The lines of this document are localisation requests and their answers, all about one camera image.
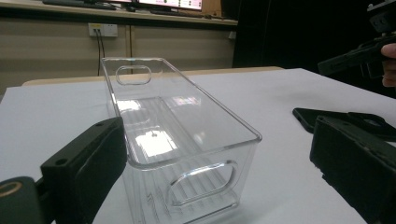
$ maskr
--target computer screen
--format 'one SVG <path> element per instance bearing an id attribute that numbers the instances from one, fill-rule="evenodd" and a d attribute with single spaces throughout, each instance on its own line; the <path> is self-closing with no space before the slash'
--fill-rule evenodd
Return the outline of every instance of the computer screen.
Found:
<path id="1" fill-rule="evenodd" d="M 137 0 L 137 3 L 160 7 L 202 10 L 202 0 Z"/>

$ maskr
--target clear plastic container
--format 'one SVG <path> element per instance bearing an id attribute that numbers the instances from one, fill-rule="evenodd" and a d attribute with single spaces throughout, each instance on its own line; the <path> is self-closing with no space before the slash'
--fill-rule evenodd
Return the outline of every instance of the clear plastic container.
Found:
<path id="1" fill-rule="evenodd" d="M 164 59 L 102 66 L 124 122 L 134 224 L 192 223 L 236 207 L 261 135 Z"/>

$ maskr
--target black phone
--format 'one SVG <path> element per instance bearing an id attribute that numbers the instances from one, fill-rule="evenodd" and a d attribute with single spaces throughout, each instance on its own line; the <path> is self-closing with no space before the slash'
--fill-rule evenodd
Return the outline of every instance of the black phone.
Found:
<path id="1" fill-rule="evenodd" d="M 378 115 L 356 112 L 344 113 L 300 107 L 294 108 L 292 113 L 309 133 L 314 132 L 317 117 L 324 116 L 352 123 L 384 141 L 396 142 L 396 129 Z"/>

